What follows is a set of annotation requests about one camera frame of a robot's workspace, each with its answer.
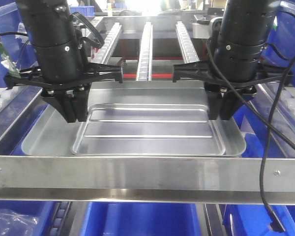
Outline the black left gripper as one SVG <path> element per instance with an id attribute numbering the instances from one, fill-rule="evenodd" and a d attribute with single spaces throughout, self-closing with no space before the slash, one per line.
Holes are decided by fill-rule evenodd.
<path id="1" fill-rule="evenodd" d="M 113 79 L 122 83 L 122 68 L 116 65 L 90 62 L 87 65 L 86 71 L 77 78 L 52 82 L 43 76 L 39 66 L 35 66 L 21 70 L 19 78 L 10 74 L 6 74 L 3 78 L 8 89 L 16 86 L 34 86 L 54 92 L 59 90 L 74 90 L 80 86 L 107 79 Z M 42 99 L 55 108 L 67 123 L 74 123 L 76 120 L 84 122 L 88 117 L 89 91 L 90 86 L 85 86 L 74 90 L 73 98 L 64 94 L 48 94 L 47 96 L 42 95 Z"/>

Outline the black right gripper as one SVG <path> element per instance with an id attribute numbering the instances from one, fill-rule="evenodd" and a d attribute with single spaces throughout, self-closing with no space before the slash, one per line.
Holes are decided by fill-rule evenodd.
<path id="1" fill-rule="evenodd" d="M 182 79 L 204 83 L 208 101 L 208 118 L 229 120 L 255 94 L 255 86 L 268 82 L 289 81 L 292 72 L 285 67 L 259 63 L 258 61 L 227 60 L 197 61 L 174 65 L 173 82 Z"/>

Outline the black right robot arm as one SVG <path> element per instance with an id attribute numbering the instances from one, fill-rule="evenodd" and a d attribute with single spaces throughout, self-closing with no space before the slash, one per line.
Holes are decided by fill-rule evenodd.
<path id="1" fill-rule="evenodd" d="M 260 63 L 279 0 L 229 0 L 207 41 L 207 60 L 174 65 L 173 82 L 182 78 L 204 83 L 208 118 L 229 120 L 257 93 L 256 85 L 278 81 L 284 68 Z"/>

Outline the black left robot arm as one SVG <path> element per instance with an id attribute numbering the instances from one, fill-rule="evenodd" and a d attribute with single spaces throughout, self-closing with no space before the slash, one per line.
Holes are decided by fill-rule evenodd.
<path id="1" fill-rule="evenodd" d="M 88 40 L 73 25 L 76 18 L 94 34 L 90 41 L 101 48 L 104 40 L 81 13 L 71 13 L 65 0 L 18 0 L 29 41 L 38 66 L 6 75 L 8 89 L 16 86 L 42 88 L 42 99 L 54 107 L 68 123 L 88 117 L 88 98 L 93 82 L 113 79 L 123 82 L 119 66 L 89 62 L 84 43 Z"/>

